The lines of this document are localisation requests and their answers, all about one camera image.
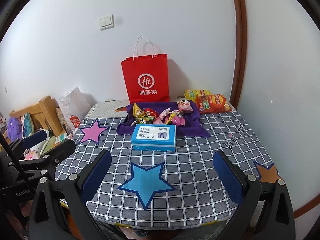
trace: fluffy purple toy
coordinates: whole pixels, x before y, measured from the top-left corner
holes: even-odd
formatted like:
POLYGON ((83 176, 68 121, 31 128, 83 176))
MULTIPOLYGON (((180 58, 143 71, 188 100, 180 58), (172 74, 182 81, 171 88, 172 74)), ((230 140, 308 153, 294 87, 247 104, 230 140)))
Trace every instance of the fluffy purple toy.
POLYGON ((17 118, 15 117, 9 118, 7 135, 12 142, 18 138, 22 139, 22 125, 17 118))

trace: white circle logo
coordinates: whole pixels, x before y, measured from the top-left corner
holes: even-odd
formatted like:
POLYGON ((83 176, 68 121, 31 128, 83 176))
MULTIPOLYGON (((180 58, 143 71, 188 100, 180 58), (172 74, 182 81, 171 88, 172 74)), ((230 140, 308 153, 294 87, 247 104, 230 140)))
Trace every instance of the white circle logo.
POLYGON ((155 84, 155 79, 150 74, 144 73, 138 77, 138 84, 144 89, 150 89, 155 84))

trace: black pole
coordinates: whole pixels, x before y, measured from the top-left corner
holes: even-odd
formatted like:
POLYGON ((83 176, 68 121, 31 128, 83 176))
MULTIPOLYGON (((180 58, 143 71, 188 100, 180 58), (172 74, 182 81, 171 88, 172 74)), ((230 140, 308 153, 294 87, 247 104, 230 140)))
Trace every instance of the black pole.
POLYGON ((20 165, 17 157, 15 156, 14 152, 12 151, 12 149, 10 148, 9 144, 7 143, 7 141, 5 140, 5 138, 3 137, 2 133, 0 133, 0 144, 2 145, 3 149, 7 152, 7 154, 9 155, 9 157, 11 158, 12 162, 14 163, 14 165, 16 166, 17 170, 20 172, 23 180, 25 181, 27 187, 29 188, 30 192, 32 195, 35 194, 35 191, 33 189, 33 187, 30 184, 30 181, 28 179, 28 176, 26 175, 26 173, 24 172, 22 166, 20 165))

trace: white plastic bag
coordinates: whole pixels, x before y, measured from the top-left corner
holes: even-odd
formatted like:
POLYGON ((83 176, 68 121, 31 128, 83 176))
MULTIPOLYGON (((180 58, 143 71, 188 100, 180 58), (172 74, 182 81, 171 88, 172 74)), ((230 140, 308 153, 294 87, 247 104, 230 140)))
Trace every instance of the white plastic bag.
POLYGON ((58 104, 73 132, 80 126, 82 119, 91 108, 78 87, 60 97, 58 104))

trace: person's hand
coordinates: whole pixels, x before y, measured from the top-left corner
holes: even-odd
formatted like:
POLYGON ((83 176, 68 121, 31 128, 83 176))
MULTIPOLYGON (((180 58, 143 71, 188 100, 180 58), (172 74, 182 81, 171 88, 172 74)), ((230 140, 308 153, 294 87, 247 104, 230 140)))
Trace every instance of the person's hand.
MULTIPOLYGON (((27 201, 27 203, 21 208, 21 214, 24 217, 29 217, 31 212, 31 206, 32 206, 32 200, 27 201)), ((21 236, 22 239, 24 239, 21 231, 22 231, 22 225, 20 221, 12 214, 12 213, 6 213, 7 219, 9 220, 10 224, 13 226, 13 228, 16 230, 16 232, 21 236)))

